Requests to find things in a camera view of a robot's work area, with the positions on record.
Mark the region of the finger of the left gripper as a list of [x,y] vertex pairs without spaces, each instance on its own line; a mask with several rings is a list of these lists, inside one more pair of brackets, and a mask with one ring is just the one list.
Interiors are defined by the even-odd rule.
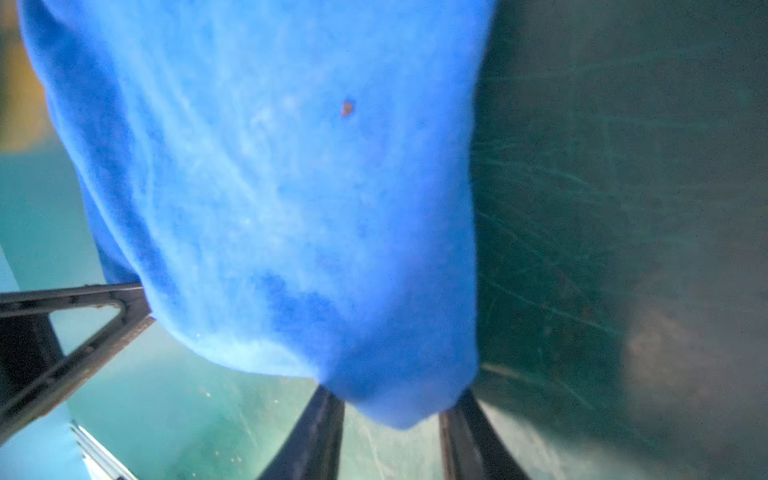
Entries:
[[[50,315],[102,307],[113,318],[65,354]],[[56,409],[153,322],[139,283],[3,293],[1,442]]]

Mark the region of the blue printed t-shirt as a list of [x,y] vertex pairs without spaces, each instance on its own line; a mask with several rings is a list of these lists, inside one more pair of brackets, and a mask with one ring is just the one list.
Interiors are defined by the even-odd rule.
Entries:
[[493,1],[22,1],[105,278],[181,344],[407,429],[478,370]]

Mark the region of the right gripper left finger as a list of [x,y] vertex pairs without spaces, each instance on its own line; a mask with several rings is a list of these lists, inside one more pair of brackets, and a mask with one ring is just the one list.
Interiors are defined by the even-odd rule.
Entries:
[[345,404],[318,386],[259,480],[336,480]]

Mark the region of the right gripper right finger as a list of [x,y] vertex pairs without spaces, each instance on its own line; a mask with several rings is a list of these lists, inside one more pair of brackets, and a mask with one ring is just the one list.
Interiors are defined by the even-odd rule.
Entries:
[[443,477],[450,480],[529,480],[491,426],[472,391],[439,414]]

